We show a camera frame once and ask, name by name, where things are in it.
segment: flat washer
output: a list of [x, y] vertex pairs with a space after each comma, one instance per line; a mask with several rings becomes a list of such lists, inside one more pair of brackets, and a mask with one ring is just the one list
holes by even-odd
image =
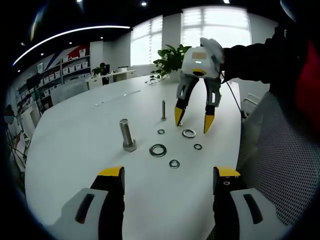
[[[155, 148], [161, 148], [163, 151], [160, 153], [155, 153], [154, 149]], [[165, 145], [162, 144], [155, 144], [153, 146], [150, 147], [149, 152], [151, 153], [152, 156], [159, 158], [159, 157], [163, 157], [164, 155], [166, 155], [167, 153], [167, 148], [165, 147]]]
[[180, 167], [180, 162], [178, 161], [178, 160], [171, 160], [170, 162], [169, 162], [169, 166], [170, 166], [170, 168], [172, 168], [172, 169], [177, 169], [178, 167]]
[[158, 134], [160, 134], [160, 135], [165, 134], [165, 130], [164, 129], [159, 129], [158, 130]]
[[200, 143], [196, 143], [195, 145], [193, 145], [193, 147], [197, 150], [201, 150], [202, 149], [202, 145]]
[[193, 139], [196, 136], [196, 132], [192, 129], [185, 129], [182, 131], [182, 136], [184, 136], [187, 139]]

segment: window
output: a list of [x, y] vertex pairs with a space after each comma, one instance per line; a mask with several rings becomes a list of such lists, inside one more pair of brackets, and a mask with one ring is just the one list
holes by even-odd
[[183, 10], [182, 44], [200, 46], [200, 38], [215, 39], [223, 48], [251, 44], [248, 13], [232, 6], [205, 6]]
[[162, 49], [163, 16], [146, 21], [133, 28], [131, 33], [131, 66], [149, 65], [159, 58]]

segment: white tabletop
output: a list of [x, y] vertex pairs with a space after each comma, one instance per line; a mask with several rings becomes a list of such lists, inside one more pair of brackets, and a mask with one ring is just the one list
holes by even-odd
[[117, 72], [109, 73], [109, 74], [107, 74], [107, 75], [102, 75], [102, 76], [98, 76], [98, 77], [87, 78], [86, 81], [89, 82], [91, 79], [107, 78], [107, 77], [116, 76], [116, 75], [120, 75], [120, 74], [129, 74], [129, 73], [134, 73], [134, 72], [136, 72], [136, 71], [137, 71], [137, 70], [117, 71]]
[[[220, 106], [204, 135], [206, 87], [200, 81], [183, 126], [175, 127], [178, 84], [164, 80], [147, 85], [148, 79], [104, 85], [43, 114], [33, 134], [25, 173], [27, 203], [42, 224], [52, 225], [62, 206], [82, 188], [90, 188], [101, 170], [124, 166], [124, 240], [201, 240], [209, 235], [214, 226], [213, 167], [237, 165], [240, 112], [223, 84]], [[238, 84], [230, 82], [230, 86], [240, 102]], [[162, 100], [166, 101], [166, 121], [161, 121]], [[131, 153], [122, 147], [119, 121], [123, 118], [129, 120], [137, 142], [137, 150]], [[165, 134], [159, 135], [159, 129]], [[195, 138], [184, 138], [184, 129], [195, 130]], [[202, 150], [194, 149], [195, 143], [202, 144]], [[167, 154], [151, 156], [149, 148], [154, 144], [164, 144]], [[169, 167], [173, 159], [180, 162], [179, 168]]]

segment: hex bolt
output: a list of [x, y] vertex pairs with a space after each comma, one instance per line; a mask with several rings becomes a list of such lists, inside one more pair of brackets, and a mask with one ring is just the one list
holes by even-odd
[[120, 121], [120, 129], [123, 136], [123, 149], [127, 152], [133, 152], [137, 149], [136, 140], [131, 136], [128, 119]]
[[166, 118], [166, 101], [163, 100], [162, 101], [162, 118], [161, 118], [162, 121], [165, 121], [167, 120]]

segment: bolt head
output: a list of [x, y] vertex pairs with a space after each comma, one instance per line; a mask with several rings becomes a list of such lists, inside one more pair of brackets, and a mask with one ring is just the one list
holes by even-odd
[[123, 150], [125, 150], [126, 152], [133, 152], [134, 150], [137, 149], [137, 144], [136, 144], [136, 140], [133, 140], [133, 145], [132, 146], [127, 146], [125, 145], [125, 143], [123, 143]]

